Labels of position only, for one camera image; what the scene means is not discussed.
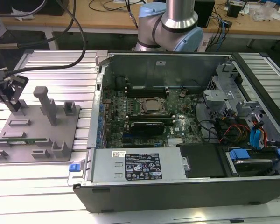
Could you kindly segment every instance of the barcode sticker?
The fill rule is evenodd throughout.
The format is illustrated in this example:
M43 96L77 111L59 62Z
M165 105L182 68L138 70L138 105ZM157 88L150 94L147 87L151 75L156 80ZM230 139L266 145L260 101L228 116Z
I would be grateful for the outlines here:
M125 151L112 151L112 157L125 157Z

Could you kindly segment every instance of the gray peg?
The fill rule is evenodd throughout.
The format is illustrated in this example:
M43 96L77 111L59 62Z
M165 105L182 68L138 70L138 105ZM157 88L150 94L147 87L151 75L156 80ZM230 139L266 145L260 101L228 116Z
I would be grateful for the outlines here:
M47 96L48 88L46 86L37 86L34 89L33 95L39 99L42 104L42 109L47 115L49 122L52 126L56 126L57 118L56 118L56 109L53 105L51 105L50 100Z

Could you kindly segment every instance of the cable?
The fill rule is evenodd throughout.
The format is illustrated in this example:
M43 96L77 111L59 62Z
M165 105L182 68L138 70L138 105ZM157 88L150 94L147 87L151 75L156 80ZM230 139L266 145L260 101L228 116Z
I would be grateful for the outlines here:
M14 70L14 71L8 71L7 75L14 75L17 73L21 73L21 72L26 72L26 71L35 71L35 70L57 70L57 69L67 69L67 68L71 68L73 66L75 66L76 64L78 64L80 61L82 61L85 52L86 52L86 38L85 38L85 34L84 31L80 25L80 23L76 20L76 18L74 17L74 15L60 2L60 0L56 0L56 2L67 12L67 14L70 15L70 17L75 21L75 23L77 24L81 35L82 35L82 39L83 39L83 50L81 53L81 56L73 63L68 64L68 65L62 65L62 66L45 66L45 67L32 67L32 68L24 68L24 69L18 69L18 70Z
M105 2L105 3L102 3L101 2L101 6L106 9L106 10L113 10L113 8L109 8L108 6L106 6L107 3L110 3L110 2L113 2L113 0L111 1L108 1L108 2ZM120 8L120 9L116 9L115 11L119 11L119 12L126 12L127 13L127 10L123 9L123 8Z
M219 19L220 15L217 13L216 8L214 8L214 10L215 10L215 12L213 12L213 13L215 13L215 15L216 15L217 17L215 17L215 16L212 16L212 17L215 18L215 19L217 20L217 22L218 22L218 30L217 30L216 35L211 39L210 44L209 44L209 46L207 46L206 50L207 50L208 48L210 48L212 45L215 44L215 43L214 43L214 40L216 39L216 37L217 37L217 35L219 34L219 32L220 32L219 37L221 36L221 33L222 33L222 29L221 29L221 31L220 31L220 28L221 28L221 26L220 26L220 25L221 25L221 22L220 22L220 19Z
M42 8L47 4L47 2L48 2L48 0L43 0L42 4L30 13L26 13L26 14L23 14L23 15L0 14L0 17L13 17L13 18L15 18L15 17L26 17L26 16L29 16L29 15L33 15L33 14L41 11Z
M218 52L218 50L220 49L220 47L221 47L221 45L222 45L222 43L223 43L223 41L224 41L224 35L225 35L225 26L224 26L224 23L223 23L223 20L222 20L222 18L220 19L221 20L221 23L222 23L222 30L223 30L223 37L222 37L222 39L221 39L221 42L220 42L220 44L218 45L218 47L217 47L217 49L216 49L216 52Z
M126 7L126 5L125 5L125 6L118 7L118 8L112 8L112 9L110 9L110 10L109 10L109 9L108 9L108 10L100 10L100 9L92 8L92 7L90 6L94 1L95 1L95 0L91 0L91 2L88 4L88 7L89 7L90 9L94 10L94 11L97 11L97 12L112 12L112 11L116 11L116 10L118 10L118 9L125 8L125 7ZM134 4L138 4L138 3L140 3L140 2L146 3L144 0L140 0L140 1L138 1L138 2L135 2L135 3L130 4L130 6L131 6L131 5L134 5Z
M126 3L127 11L129 12L129 16L130 16L130 18L131 18L133 24L135 25L135 27L138 29L137 21L136 21L134 15L133 15L132 12L131 12L130 0L125 0L125 3Z
M74 6L73 6L73 13L72 14L75 17L75 15L76 15L76 0L74 0ZM49 38L47 40L42 40L42 41L29 42L29 43L18 43L17 47L18 48L31 48L31 47L34 47L34 46L49 43L51 41L55 41L55 40L59 39L60 37L62 37L64 34L66 34L69 31L69 29L72 27L73 23L74 23L74 20L71 19L68 27L62 33L60 33L59 35L56 35L52 38Z

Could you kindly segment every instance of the gray fixture plate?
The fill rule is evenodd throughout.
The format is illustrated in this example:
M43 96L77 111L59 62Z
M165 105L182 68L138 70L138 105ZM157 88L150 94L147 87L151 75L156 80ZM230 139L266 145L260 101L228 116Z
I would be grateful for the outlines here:
M59 147L62 146L65 141L69 150L66 150L61 157L56 157L52 152L51 146L37 146L37 145L12 145L11 147L0 147L0 150L4 150L8 156L0 158L0 163L18 163L18 162L62 162L70 160L72 146L75 138L75 132L77 128L77 122L80 112L80 106L76 105L77 113L74 116L65 116L62 105L57 105L57 126L51 126L46 115L43 115L41 106L28 106L28 108L21 108L25 116L14 116L11 114L1 131L0 139L4 133L24 132L26 135L24 138L44 138L51 139L52 142L56 142ZM17 119L29 119L31 125L29 126L9 126L11 120ZM43 156L43 158L34 158L32 153L34 150L47 150L50 154L49 158Z

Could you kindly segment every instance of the slotted aluminum surface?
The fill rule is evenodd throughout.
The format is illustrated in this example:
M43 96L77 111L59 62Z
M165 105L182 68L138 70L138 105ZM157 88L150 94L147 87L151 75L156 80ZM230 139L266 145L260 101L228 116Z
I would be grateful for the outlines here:
M240 55L280 108L280 68L270 58L262 57L259 53L240 53ZM256 100L249 86L246 83L242 85L251 100Z
M18 67L68 64L75 61L79 55L80 51L36 51L23 57ZM34 86L46 84L49 96L56 99L56 104L63 104L64 100L71 98L82 107L82 111L74 143L75 152L70 162L0 166L0 223L218 224L230 223L230 219L244 219L245 223L253 224L280 223L280 198L268 204L255 206L88 213L72 191L72 187L68 187L67 178L69 164L86 156L86 138L96 77L94 56L94 51L88 51L84 60L72 69L25 74L30 79L23 93L28 105L38 104L37 99L32 96ZM7 108L0 104L0 130L9 113ZM149 196L152 196L151 192L144 195Z

